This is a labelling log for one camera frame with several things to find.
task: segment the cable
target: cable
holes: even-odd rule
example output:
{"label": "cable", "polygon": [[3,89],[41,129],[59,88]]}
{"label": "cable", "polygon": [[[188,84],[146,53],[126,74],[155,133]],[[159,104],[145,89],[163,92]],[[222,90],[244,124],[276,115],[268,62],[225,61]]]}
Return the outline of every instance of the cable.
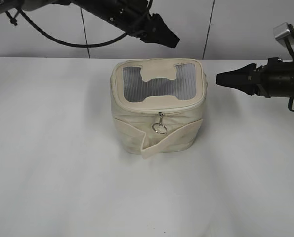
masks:
{"label": "cable", "polygon": [[209,24],[208,30],[207,30],[207,35],[206,35],[206,40],[205,40],[205,46],[204,46],[204,51],[203,51],[202,59],[205,58],[206,47],[207,47],[207,43],[208,43],[208,38],[210,36],[210,27],[211,27],[212,15],[213,15],[214,9],[215,9],[215,4],[216,4],[216,0],[214,0],[214,2],[212,4],[212,9],[211,9],[211,14],[210,14],[210,24]]}
{"label": "cable", "polygon": [[19,12],[19,14],[21,14],[24,19],[32,25],[32,27],[34,27],[39,33],[41,33],[43,36],[47,37],[48,39],[56,42],[56,43],[59,43],[59,44],[62,44],[64,46],[68,46],[68,47],[73,47],[73,48],[99,48],[99,47],[104,47],[104,46],[108,46],[108,45],[111,45],[113,43],[116,43],[117,41],[120,41],[121,39],[123,39],[124,37],[126,37],[128,34],[127,33],[123,33],[122,35],[118,36],[117,38],[113,39],[113,40],[110,40],[108,42],[105,42],[105,43],[97,43],[97,44],[89,44],[89,45],[86,45],[86,44],[74,44],[74,43],[67,43],[67,42],[64,42],[64,41],[61,41],[59,39],[56,39],[55,37],[49,35],[48,33],[46,33],[45,31],[43,31],[39,26],[37,26],[24,12],[22,9],[20,8],[17,8],[17,11]]}
{"label": "cable", "polygon": [[[153,0],[149,0],[149,3],[148,3],[148,6],[147,6],[147,9],[146,9],[146,12],[140,17],[138,18],[137,21],[134,22],[134,24],[132,25],[132,27],[134,28],[135,26],[137,26],[143,19],[144,17],[149,13],[150,9],[151,9],[151,6],[153,4]],[[23,10],[19,7],[16,8],[17,9],[17,12],[19,14],[21,14],[24,19],[32,26],[34,27],[39,33],[41,33],[43,36],[45,36],[46,38],[58,43],[58,44],[62,44],[64,46],[68,46],[68,47],[73,47],[73,48],[100,48],[100,47],[104,47],[104,46],[108,46],[108,45],[111,45],[111,44],[114,44],[118,41],[120,41],[121,39],[123,39],[124,37],[126,37],[128,35],[128,33],[123,33],[122,35],[118,36],[117,38],[115,39],[112,39],[110,41],[107,41],[105,43],[97,43],[97,44],[75,44],[75,43],[67,43],[67,42],[64,42],[64,41],[61,41],[51,35],[49,35],[48,33],[46,33],[45,31],[43,31],[39,26],[37,26],[30,18],[29,16],[26,15],[25,12],[23,12]]]}
{"label": "cable", "polygon": [[88,41],[87,41],[87,35],[86,35],[86,29],[85,29],[85,24],[84,24],[84,17],[83,17],[83,11],[82,8],[80,8],[81,11],[81,18],[82,18],[82,24],[83,24],[83,31],[84,31],[84,36],[85,36],[85,42],[87,45],[87,54],[88,54],[88,58],[91,58],[91,54],[89,53],[89,48],[88,48]]}

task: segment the bag handle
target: bag handle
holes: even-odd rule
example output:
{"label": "bag handle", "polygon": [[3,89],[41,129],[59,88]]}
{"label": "bag handle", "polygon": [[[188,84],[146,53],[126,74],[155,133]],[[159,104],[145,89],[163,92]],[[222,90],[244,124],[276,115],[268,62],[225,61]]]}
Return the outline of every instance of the bag handle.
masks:
{"label": "bag handle", "polygon": [[146,142],[146,135],[147,135],[146,132],[141,131],[141,130],[135,128],[134,126],[131,126],[130,124],[122,122],[118,119],[114,119],[116,129],[119,130],[120,132],[128,134],[130,136],[134,136],[134,137],[143,136],[141,146],[140,146],[140,151],[141,151],[143,159],[147,159],[157,153],[164,151],[166,147],[174,144],[181,137],[185,136],[186,134],[188,134],[194,130],[198,130],[201,127],[202,122],[203,122],[203,120],[201,119],[196,122],[185,125],[185,126],[179,128],[178,130],[174,131],[173,133],[171,133],[170,135],[168,135],[164,139],[162,139],[159,143],[157,143],[153,146],[147,147],[147,148],[143,148],[144,144],[147,143]]}

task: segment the white table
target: white table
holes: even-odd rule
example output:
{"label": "white table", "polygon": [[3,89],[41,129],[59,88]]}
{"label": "white table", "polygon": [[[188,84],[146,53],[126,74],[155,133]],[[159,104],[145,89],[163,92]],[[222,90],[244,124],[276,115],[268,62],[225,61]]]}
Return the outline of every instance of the white table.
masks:
{"label": "white table", "polygon": [[215,85],[251,61],[203,61],[198,139],[150,160],[113,127],[120,61],[0,58],[0,237],[294,237],[287,99]]}

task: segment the key ring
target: key ring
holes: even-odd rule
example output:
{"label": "key ring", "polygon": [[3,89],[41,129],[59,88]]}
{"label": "key ring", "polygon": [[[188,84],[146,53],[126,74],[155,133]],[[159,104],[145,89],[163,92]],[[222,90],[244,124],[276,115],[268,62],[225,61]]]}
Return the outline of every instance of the key ring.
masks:
{"label": "key ring", "polygon": [[159,113],[160,116],[160,120],[159,123],[155,123],[152,125],[152,130],[154,130],[156,133],[160,134],[160,135],[165,135],[168,130],[167,128],[162,124],[162,119],[163,119],[163,114]]}
{"label": "key ring", "polygon": [[160,135],[165,135],[168,132],[167,128],[164,125],[158,124],[158,123],[155,123],[154,125],[152,125],[152,130],[154,130],[156,133]]}

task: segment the cream canvas bag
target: cream canvas bag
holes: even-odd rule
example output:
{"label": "cream canvas bag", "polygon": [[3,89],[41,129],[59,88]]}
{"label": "cream canvas bag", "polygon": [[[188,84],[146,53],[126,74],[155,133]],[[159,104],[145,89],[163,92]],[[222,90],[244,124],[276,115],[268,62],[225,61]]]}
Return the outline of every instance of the cream canvas bag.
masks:
{"label": "cream canvas bag", "polygon": [[124,148],[143,158],[189,148],[203,121],[206,87],[197,60],[118,64],[111,76],[111,103]]}

